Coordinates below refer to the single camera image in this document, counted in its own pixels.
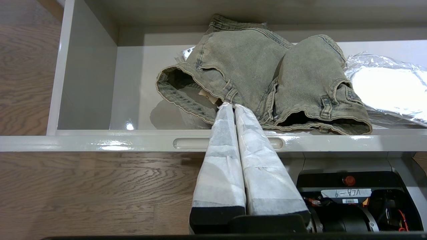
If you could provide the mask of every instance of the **clothing tag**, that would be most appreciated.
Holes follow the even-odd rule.
[[[212,94],[203,89],[199,92],[199,95],[205,96],[212,104],[215,104],[218,101],[217,97],[212,96]]]

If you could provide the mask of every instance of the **barcode sticker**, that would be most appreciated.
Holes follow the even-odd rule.
[[[348,203],[359,203],[357,199],[343,199],[342,203],[348,204]]]

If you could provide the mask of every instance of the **plastic bag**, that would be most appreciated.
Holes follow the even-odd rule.
[[[347,59],[345,75],[373,123],[427,127],[426,68],[361,53]]]

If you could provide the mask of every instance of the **denim shorts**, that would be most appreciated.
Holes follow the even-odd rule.
[[[201,90],[251,109],[264,129],[370,133],[344,64],[342,51],[327,36],[293,45],[265,24],[214,15],[187,61],[164,68],[156,88],[168,102],[210,124],[220,103]]]

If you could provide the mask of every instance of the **white drawer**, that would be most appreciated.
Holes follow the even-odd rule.
[[[327,34],[347,56],[368,51],[427,66],[426,12],[421,0],[67,0],[48,136],[0,137],[0,150],[204,151],[210,130],[185,125],[155,81],[198,43],[214,13],[268,22],[291,42]],[[427,129],[267,134],[278,152],[427,150]]]

